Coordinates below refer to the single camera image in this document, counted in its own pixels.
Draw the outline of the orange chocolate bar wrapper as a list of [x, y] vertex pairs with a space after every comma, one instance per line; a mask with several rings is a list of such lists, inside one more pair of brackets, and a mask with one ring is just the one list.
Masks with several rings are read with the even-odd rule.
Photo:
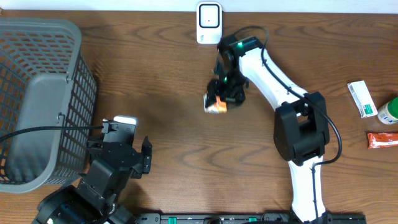
[[368, 133], [370, 149], [393, 147], [398, 145], [397, 133]]

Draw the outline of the orange tissue pack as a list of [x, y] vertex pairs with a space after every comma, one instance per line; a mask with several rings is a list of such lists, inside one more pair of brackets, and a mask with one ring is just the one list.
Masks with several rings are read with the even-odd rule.
[[205, 93], [203, 95], [203, 101], [204, 101], [204, 111], [206, 113], [212, 113], [212, 114], [220, 114], [220, 113], [226, 113], [227, 112], [227, 105], [225, 102], [221, 101], [219, 96], [215, 96], [215, 102], [210, 103], [209, 106], [206, 105], [207, 102], [209, 102], [208, 94]]

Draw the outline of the white green medicine box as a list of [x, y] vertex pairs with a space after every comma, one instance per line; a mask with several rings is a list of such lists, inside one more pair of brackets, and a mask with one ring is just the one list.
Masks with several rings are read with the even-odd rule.
[[362, 118], [377, 115], [377, 109], [364, 80], [348, 83], [348, 89]]

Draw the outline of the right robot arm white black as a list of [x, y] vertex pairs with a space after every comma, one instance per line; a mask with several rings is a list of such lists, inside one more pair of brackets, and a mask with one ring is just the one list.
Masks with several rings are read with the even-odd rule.
[[251, 36], [221, 38], [214, 74], [203, 97], [207, 113], [225, 113], [241, 106], [244, 86], [252, 82], [274, 110], [274, 144], [288, 162], [293, 188], [293, 219], [312, 223], [326, 209], [322, 202], [320, 170], [330, 135], [325, 99], [296, 85], [271, 59], [264, 44]]

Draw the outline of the green lid white jar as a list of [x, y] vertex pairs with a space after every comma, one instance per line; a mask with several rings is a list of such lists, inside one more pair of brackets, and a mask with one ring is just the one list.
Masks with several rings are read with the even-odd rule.
[[396, 124], [398, 120], [397, 114], [398, 97], [382, 105], [377, 110], [377, 117], [383, 124]]

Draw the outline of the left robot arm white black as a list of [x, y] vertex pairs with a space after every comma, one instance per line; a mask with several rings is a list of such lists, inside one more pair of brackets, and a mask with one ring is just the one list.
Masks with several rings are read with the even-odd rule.
[[34, 224], [135, 223], [134, 215], [118, 203], [130, 179], [148, 174], [152, 144], [144, 139], [133, 148], [137, 119], [115, 116], [104, 120], [101, 136], [88, 141], [90, 167], [77, 186], [63, 185], [41, 201]]

